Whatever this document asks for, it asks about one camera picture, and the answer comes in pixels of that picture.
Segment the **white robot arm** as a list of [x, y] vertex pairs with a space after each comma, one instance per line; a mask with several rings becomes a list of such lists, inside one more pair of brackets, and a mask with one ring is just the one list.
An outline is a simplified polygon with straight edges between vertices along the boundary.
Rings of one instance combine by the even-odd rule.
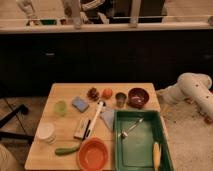
[[163, 99], [168, 104], [176, 104], [190, 98], [197, 103], [204, 121], [213, 124], [213, 93], [210, 91], [212, 85], [211, 77], [206, 74], [183, 73], [174, 85], [164, 89]]

